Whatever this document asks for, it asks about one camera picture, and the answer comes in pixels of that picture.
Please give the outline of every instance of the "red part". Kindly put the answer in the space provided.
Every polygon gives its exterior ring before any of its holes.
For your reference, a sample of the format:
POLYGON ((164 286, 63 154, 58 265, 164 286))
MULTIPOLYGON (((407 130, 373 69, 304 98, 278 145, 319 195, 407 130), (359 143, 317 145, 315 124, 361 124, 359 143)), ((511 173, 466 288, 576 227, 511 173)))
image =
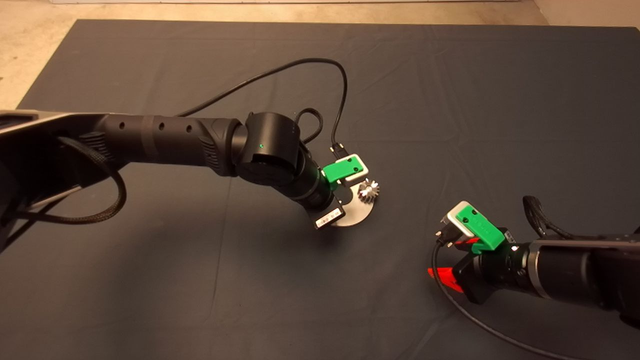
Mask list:
MULTIPOLYGON (((429 268, 427 271, 429 272, 429 275, 431 277, 434 277, 432 268, 429 268)), ((453 277, 453 268, 438 268, 438 275, 440 276, 440 280, 443 284, 452 288, 453 290, 456 290, 459 293, 463 293, 462 288, 456 281, 456 278, 453 277)))

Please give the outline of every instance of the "floor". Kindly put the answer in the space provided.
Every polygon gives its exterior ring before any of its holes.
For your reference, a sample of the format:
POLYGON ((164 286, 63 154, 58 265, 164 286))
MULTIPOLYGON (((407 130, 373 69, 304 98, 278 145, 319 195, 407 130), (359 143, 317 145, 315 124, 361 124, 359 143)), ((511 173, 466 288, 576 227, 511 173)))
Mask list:
POLYGON ((0 0, 0 109, 14 109, 76 19, 638 26, 638 0, 387 4, 72 4, 0 0))

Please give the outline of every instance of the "table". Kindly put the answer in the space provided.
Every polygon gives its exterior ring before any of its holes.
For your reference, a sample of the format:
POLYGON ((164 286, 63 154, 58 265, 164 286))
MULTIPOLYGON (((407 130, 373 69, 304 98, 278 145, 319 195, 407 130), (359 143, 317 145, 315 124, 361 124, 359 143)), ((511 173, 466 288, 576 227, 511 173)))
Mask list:
MULTIPOLYGON (((433 233, 466 199, 533 240, 527 194, 571 231, 640 225, 635 28, 79 20, 20 108, 171 115, 311 56, 349 74, 338 139, 382 188, 364 223, 315 231, 270 188, 208 168, 127 165, 116 217, 37 224, 0 256, 0 358, 537 359, 439 294, 426 277, 433 233)), ((298 67, 200 114, 313 106, 330 125, 339 80, 326 65, 298 67)), ((303 133, 314 126, 303 121, 303 133)), ((325 129, 310 144, 321 165, 328 139, 325 129)), ((105 181, 56 211, 91 213, 114 196, 105 181)), ((442 264, 461 255, 444 252, 442 264)), ((614 313, 508 292, 465 306, 547 350, 640 350, 614 313)))

